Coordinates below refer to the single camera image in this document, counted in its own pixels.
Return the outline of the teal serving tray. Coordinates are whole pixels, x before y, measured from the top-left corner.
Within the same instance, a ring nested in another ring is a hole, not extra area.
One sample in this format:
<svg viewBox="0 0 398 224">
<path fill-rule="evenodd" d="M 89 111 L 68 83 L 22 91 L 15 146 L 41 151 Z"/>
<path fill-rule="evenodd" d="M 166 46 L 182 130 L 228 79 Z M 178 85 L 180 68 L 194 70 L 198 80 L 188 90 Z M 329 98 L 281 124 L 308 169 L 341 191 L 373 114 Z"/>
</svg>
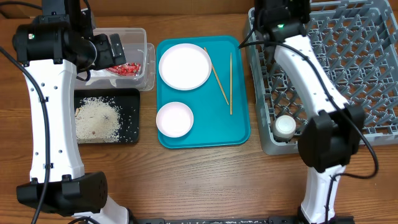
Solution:
<svg viewBox="0 0 398 224">
<path fill-rule="evenodd" d="M 170 102 L 186 104 L 193 112 L 191 130 L 180 138 L 158 134 L 159 142 L 169 149 L 232 146 L 245 143 L 251 134 L 248 99 L 239 42 L 230 35 L 167 39 L 157 46 L 156 61 L 177 44 L 206 47 L 229 101 L 229 60 L 233 57 L 233 115 L 220 91 L 213 71 L 209 79 L 194 90 L 181 91 L 169 87 L 157 77 L 157 108 Z"/>
</svg>

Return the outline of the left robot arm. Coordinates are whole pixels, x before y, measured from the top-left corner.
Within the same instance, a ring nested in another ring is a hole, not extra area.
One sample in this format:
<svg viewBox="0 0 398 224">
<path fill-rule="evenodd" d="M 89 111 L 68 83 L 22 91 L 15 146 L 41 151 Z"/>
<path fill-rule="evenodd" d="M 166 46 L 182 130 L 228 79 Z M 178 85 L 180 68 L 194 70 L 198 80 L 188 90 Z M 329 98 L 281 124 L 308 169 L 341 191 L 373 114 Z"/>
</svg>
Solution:
<svg viewBox="0 0 398 224">
<path fill-rule="evenodd" d="M 77 75 L 126 61 L 118 35 L 94 35 L 90 8 L 79 1 L 42 2 L 42 14 L 17 28 L 12 39 L 29 89 L 33 156 L 29 182 L 18 201 L 37 213 L 71 217 L 73 223 L 133 223 L 131 211 L 108 195 L 102 172 L 85 172 L 76 139 Z"/>
</svg>

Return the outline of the grey dishwasher rack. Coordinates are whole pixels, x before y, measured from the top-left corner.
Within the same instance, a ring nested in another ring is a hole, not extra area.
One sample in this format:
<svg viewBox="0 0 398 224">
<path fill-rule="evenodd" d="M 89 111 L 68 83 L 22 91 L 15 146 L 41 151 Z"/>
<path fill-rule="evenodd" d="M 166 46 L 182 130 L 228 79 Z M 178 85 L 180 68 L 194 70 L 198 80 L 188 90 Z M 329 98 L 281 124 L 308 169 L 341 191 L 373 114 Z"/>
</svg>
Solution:
<svg viewBox="0 0 398 224">
<path fill-rule="evenodd" d="M 363 133 L 374 145 L 397 143 L 397 21 L 388 1 L 311 3 L 306 25 L 315 55 L 331 82 L 366 119 Z M 293 154 L 297 140 L 276 141 L 271 130 L 282 115 L 293 117 L 296 132 L 307 123 L 303 104 L 272 53 L 252 32 L 254 10 L 243 34 L 256 92 L 256 114 L 262 150 L 269 155 Z"/>
</svg>

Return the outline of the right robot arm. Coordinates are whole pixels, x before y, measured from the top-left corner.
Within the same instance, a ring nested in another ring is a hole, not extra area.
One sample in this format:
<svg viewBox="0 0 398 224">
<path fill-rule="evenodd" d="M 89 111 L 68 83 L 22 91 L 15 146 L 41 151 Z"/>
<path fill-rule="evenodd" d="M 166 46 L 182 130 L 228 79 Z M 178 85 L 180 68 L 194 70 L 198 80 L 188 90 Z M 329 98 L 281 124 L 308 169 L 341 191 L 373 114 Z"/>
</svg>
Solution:
<svg viewBox="0 0 398 224">
<path fill-rule="evenodd" d="M 364 111 L 349 105 L 327 77 L 312 49 L 304 25 L 309 1 L 254 3 L 254 30 L 288 75 L 307 115 L 298 152 L 308 167 L 307 186 L 298 218 L 303 223 L 335 219 L 334 201 L 340 176 L 359 147 Z"/>
</svg>

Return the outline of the white napkin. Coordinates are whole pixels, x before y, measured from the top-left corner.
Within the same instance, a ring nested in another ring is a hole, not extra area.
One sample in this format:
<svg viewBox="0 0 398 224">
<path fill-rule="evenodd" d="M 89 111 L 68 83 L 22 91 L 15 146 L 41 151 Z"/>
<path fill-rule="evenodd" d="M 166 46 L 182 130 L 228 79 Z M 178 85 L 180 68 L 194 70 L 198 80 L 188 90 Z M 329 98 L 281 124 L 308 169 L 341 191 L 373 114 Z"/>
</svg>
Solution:
<svg viewBox="0 0 398 224">
<path fill-rule="evenodd" d="M 92 70 L 88 85 L 97 88 L 116 88 L 116 75 L 108 70 Z"/>
</svg>

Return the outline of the red snack wrapper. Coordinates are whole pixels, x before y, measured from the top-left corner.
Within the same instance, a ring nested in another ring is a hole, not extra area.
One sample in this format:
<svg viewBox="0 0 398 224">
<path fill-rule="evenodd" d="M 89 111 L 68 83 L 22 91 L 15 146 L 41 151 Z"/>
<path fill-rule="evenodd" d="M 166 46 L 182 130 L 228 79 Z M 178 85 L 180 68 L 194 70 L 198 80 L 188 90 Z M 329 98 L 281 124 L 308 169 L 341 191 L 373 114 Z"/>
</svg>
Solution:
<svg viewBox="0 0 398 224">
<path fill-rule="evenodd" d="M 107 71 L 122 77 L 134 77 L 140 74 L 141 64 L 139 63 L 125 63 L 116 65 L 106 69 Z"/>
</svg>

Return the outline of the white paper cup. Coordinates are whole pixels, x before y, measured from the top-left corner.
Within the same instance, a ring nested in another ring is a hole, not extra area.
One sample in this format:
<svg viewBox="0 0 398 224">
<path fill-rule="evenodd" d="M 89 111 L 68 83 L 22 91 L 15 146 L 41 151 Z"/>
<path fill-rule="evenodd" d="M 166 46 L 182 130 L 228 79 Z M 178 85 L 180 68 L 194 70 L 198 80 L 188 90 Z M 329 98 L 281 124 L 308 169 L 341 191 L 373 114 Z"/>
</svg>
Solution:
<svg viewBox="0 0 398 224">
<path fill-rule="evenodd" d="M 272 124 L 272 133 L 276 141 L 289 142 L 296 130 L 295 120 L 288 115 L 279 116 Z"/>
</svg>

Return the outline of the pink bowl with rice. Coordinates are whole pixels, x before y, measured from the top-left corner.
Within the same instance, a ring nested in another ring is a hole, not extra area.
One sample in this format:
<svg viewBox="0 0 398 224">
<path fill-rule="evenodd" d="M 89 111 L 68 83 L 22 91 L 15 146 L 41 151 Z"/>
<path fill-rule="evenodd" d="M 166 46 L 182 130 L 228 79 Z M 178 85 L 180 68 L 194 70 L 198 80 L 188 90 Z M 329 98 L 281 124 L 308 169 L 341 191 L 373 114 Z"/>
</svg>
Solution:
<svg viewBox="0 0 398 224">
<path fill-rule="evenodd" d="M 156 126 L 164 135 L 170 138 L 180 138 L 192 128 L 194 116 L 192 110 L 184 103 L 170 102 L 157 112 Z"/>
</svg>

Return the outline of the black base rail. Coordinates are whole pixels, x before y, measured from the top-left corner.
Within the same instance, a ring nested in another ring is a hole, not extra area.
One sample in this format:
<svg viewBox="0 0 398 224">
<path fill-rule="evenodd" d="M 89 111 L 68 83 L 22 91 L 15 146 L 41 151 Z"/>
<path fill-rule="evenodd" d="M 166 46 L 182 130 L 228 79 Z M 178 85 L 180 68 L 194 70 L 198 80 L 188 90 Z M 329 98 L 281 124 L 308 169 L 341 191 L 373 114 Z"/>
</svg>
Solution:
<svg viewBox="0 0 398 224">
<path fill-rule="evenodd" d="M 294 216 L 276 216 L 263 219 L 215 219 L 215 220 L 165 220 L 163 218 L 138 219 L 139 224 L 294 224 L 302 223 Z"/>
</svg>

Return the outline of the clear plastic bin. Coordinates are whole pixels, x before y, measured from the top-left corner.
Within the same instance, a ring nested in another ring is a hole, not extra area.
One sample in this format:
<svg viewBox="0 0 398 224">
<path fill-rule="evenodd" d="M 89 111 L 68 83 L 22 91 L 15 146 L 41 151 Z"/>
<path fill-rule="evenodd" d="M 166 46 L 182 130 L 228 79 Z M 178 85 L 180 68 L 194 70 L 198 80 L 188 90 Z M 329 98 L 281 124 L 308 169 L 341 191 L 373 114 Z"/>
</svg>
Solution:
<svg viewBox="0 0 398 224">
<path fill-rule="evenodd" d="M 127 63 L 141 64 L 141 72 L 134 77 L 122 77 L 116 75 L 116 88 L 135 88 L 139 91 L 151 91 L 155 82 L 155 47 L 147 42 L 146 31 L 143 28 L 97 28 L 93 31 L 97 34 L 118 34 L 121 39 Z M 76 90 L 110 89 L 97 88 L 88 85 L 87 82 L 77 80 Z"/>
</svg>

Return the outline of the pink round plate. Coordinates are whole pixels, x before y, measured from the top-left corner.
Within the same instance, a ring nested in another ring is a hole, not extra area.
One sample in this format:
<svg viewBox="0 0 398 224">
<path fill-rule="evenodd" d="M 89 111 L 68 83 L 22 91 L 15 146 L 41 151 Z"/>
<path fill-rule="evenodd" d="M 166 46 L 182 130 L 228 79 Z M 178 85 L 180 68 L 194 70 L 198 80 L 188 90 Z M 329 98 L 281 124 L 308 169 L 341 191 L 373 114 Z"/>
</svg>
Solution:
<svg viewBox="0 0 398 224">
<path fill-rule="evenodd" d="M 167 49 L 159 62 L 161 79 L 169 87 L 188 91 L 202 86 L 210 77 L 208 53 L 194 44 L 177 44 Z"/>
</svg>

